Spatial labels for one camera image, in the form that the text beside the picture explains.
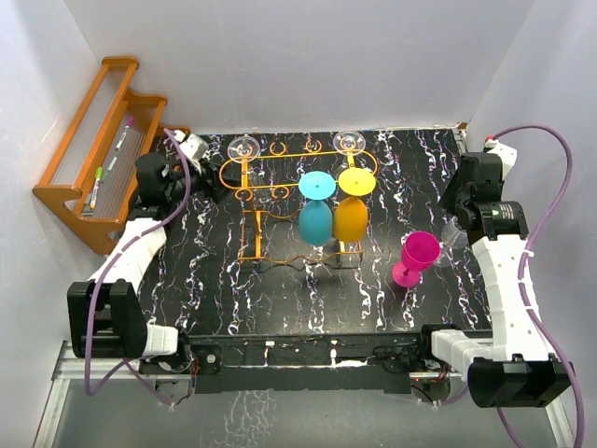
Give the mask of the clear wine glass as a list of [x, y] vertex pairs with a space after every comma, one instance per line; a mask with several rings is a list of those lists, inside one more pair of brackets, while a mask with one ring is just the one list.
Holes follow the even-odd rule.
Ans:
[[440, 234], [440, 253], [434, 262], [435, 266], [446, 267], [451, 263], [453, 251], [468, 244], [467, 233], [461, 228], [457, 217], [451, 217]]
[[257, 206], [264, 206], [269, 200], [265, 185], [265, 171], [255, 162], [260, 155], [260, 143], [256, 138], [243, 135], [234, 138], [228, 145], [228, 156], [232, 162], [241, 165], [241, 186], [253, 187], [253, 201]]
[[343, 170], [351, 167], [355, 155], [365, 150], [366, 139], [357, 131], [341, 131], [334, 135], [332, 146], [343, 157], [340, 167], [336, 170], [336, 174], [339, 175]]

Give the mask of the magenta plastic wine glass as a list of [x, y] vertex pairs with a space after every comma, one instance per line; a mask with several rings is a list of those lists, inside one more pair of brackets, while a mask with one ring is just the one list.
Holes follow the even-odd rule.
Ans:
[[414, 287], [439, 257], [441, 248], [438, 239], [431, 233], [416, 231], [403, 244], [400, 261], [392, 269], [395, 283], [401, 287]]

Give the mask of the yellow plastic wine glass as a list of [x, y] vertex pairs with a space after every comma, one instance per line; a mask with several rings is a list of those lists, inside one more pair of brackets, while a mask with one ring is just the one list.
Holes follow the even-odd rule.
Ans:
[[338, 179], [346, 197], [334, 210], [333, 235], [344, 243], [359, 242], [367, 231], [368, 209], [362, 200], [376, 187], [374, 175], [364, 168], [348, 168]]

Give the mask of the blue plastic wine glass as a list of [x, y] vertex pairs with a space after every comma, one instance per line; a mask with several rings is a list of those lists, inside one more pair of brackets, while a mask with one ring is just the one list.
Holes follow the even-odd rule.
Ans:
[[332, 234], [333, 216], [326, 200], [336, 190], [334, 178], [323, 171], [311, 171], [298, 182], [298, 190], [306, 199], [299, 218], [299, 234], [309, 245], [324, 245]]

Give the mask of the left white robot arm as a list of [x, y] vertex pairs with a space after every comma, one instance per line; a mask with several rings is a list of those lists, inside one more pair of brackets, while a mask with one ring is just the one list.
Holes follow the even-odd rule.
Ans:
[[79, 358], [160, 357], [170, 371], [186, 370], [193, 351], [175, 327], [149, 324], [138, 299], [153, 258], [165, 245], [173, 213], [201, 192], [219, 202], [226, 187], [219, 164], [191, 156], [178, 166], [159, 153], [135, 163], [137, 187], [129, 200], [125, 231], [102, 267], [67, 291], [73, 352]]

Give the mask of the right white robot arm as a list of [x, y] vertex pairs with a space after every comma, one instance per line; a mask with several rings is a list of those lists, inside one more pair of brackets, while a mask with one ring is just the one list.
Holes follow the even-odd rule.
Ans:
[[493, 343], [483, 345], [448, 324], [425, 324], [415, 353], [434, 371], [448, 364], [467, 383], [480, 408], [543, 408], [571, 384], [567, 364], [535, 321], [533, 285], [520, 271], [529, 230], [521, 205], [502, 198], [504, 174], [516, 157], [465, 154], [440, 207], [458, 220], [481, 270]]

